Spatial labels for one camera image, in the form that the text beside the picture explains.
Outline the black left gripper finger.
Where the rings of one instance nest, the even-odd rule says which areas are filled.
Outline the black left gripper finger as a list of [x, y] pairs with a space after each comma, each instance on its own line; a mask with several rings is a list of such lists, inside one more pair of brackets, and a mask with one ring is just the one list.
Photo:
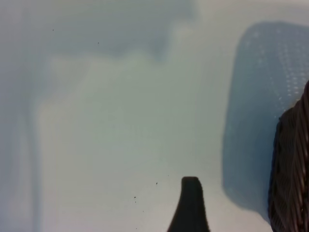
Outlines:
[[202, 185], [197, 177], [182, 178], [179, 202], [169, 232], [209, 232]]

